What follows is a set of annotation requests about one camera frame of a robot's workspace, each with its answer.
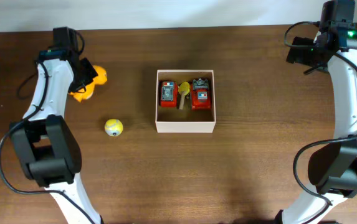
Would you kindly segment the orange dinosaur toy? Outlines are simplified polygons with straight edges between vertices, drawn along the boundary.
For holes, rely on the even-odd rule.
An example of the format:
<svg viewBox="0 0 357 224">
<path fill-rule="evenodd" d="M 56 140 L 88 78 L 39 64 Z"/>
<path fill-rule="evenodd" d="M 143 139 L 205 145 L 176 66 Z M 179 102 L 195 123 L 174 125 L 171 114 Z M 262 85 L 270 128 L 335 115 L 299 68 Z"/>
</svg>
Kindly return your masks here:
<svg viewBox="0 0 357 224">
<path fill-rule="evenodd" d="M 78 92 L 69 93 L 69 95 L 73 96 L 78 102 L 91 98 L 95 91 L 95 86 L 104 85 L 107 82 L 107 72 L 103 67 L 93 65 L 93 69 L 97 73 L 97 76 L 93 78 L 93 81 L 86 85 L 84 88 L 79 89 Z"/>
</svg>

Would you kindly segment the yellow grey ball toy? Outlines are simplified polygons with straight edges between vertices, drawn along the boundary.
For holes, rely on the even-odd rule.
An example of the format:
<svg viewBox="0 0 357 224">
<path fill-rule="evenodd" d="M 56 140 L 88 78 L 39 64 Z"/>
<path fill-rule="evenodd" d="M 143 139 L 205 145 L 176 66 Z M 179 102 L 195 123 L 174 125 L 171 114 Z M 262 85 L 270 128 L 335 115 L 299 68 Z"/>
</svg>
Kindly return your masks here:
<svg viewBox="0 0 357 224">
<path fill-rule="evenodd" d="M 109 119 L 104 125 L 104 130 L 109 136 L 119 136 L 123 132 L 123 124 L 119 119 Z"/>
</svg>

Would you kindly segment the red fire truck with ladder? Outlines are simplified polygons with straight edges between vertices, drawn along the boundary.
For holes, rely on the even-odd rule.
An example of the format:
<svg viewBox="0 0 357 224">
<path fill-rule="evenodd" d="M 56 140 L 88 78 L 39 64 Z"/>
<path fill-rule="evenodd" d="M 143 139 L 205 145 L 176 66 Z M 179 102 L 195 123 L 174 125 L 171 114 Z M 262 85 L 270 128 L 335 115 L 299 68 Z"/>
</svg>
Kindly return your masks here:
<svg viewBox="0 0 357 224">
<path fill-rule="evenodd" d="M 163 81 L 160 86 L 160 106 L 175 108 L 177 106 L 178 86 L 172 81 Z"/>
</svg>

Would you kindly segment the yellow wooden rattle drum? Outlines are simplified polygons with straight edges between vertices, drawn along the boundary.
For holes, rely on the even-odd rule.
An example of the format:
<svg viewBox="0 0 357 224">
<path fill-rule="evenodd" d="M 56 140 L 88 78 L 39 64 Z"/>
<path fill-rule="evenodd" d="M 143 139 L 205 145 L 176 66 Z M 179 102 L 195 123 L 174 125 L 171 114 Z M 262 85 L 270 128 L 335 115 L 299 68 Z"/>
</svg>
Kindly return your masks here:
<svg viewBox="0 0 357 224">
<path fill-rule="evenodd" d="M 182 82 L 179 86 L 179 94 L 181 95 L 180 102 L 179 102 L 179 109 L 182 110 L 184 107 L 184 101 L 186 95 L 190 92 L 190 84 L 188 82 Z"/>
</svg>

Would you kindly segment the pink box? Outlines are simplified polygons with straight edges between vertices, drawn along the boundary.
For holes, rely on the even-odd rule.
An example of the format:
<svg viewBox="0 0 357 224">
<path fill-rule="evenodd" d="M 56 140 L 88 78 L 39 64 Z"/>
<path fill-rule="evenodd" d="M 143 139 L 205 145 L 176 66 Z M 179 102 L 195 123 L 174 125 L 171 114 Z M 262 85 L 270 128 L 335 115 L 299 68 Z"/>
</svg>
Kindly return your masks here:
<svg viewBox="0 0 357 224">
<path fill-rule="evenodd" d="M 184 107 L 179 109 L 181 95 L 179 86 L 182 82 L 190 84 L 194 79 L 209 80 L 211 109 L 192 110 L 190 92 L 186 95 Z M 178 86 L 177 106 L 162 108 L 160 106 L 160 86 L 163 81 L 175 82 Z M 158 70 L 156 76 L 156 112 L 155 123 L 159 133 L 211 133 L 216 124 L 214 94 L 214 73 L 212 70 Z"/>
</svg>

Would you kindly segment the red fire truck grey top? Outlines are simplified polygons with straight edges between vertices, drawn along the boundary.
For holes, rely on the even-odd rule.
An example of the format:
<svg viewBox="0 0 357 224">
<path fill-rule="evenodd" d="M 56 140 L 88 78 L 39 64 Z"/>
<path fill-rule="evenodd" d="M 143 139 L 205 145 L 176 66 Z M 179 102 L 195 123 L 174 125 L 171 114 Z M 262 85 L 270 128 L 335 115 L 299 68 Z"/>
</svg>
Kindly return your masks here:
<svg viewBox="0 0 357 224">
<path fill-rule="evenodd" d="M 211 109 L 210 86 L 208 79 L 194 79 L 191 83 L 190 90 L 192 110 Z"/>
</svg>

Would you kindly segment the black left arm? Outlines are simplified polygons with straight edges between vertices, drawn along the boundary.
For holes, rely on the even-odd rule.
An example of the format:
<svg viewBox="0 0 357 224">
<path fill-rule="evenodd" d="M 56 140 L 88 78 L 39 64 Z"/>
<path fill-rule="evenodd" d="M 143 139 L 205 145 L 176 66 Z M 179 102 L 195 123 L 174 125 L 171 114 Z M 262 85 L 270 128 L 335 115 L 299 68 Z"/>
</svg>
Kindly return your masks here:
<svg viewBox="0 0 357 224">
<path fill-rule="evenodd" d="M 13 187 L 13 192 L 51 195 L 68 223 L 103 223 L 83 186 L 80 147 L 64 119 L 68 95 L 85 93 L 98 75 L 81 58 L 84 46 L 75 29 L 53 30 L 53 44 L 35 61 L 37 84 L 29 109 L 4 137 L 11 139 L 25 177 L 40 188 Z"/>
</svg>

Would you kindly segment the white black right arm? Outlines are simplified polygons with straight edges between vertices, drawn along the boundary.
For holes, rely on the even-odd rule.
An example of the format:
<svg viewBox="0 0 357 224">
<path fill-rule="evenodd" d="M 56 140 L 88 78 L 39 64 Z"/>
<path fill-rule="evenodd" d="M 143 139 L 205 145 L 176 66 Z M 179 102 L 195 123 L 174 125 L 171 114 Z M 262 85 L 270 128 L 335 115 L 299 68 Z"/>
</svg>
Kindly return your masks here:
<svg viewBox="0 0 357 224">
<path fill-rule="evenodd" d="M 275 223 L 321 223 L 335 206 L 357 195 L 357 28 L 355 2 L 332 0 L 323 5 L 312 39 L 288 44 L 288 63 L 326 72 L 333 84 L 335 131 L 332 139 L 311 143 L 307 184 L 299 198 L 278 212 Z"/>
</svg>

